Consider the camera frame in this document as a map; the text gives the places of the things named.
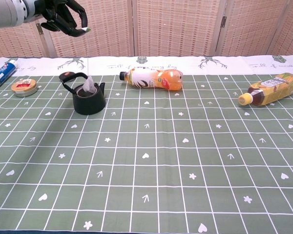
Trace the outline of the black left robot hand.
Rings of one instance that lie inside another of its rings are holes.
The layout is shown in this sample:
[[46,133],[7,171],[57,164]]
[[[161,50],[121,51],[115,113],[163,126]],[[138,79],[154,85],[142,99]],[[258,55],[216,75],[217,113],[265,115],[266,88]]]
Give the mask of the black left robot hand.
[[[37,0],[34,6],[35,15],[41,15],[46,19],[46,22],[41,23],[41,27],[46,30],[62,31],[71,37],[79,37],[91,31],[85,9],[75,0]],[[77,28],[69,9],[79,14],[82,26],[80,29]]]

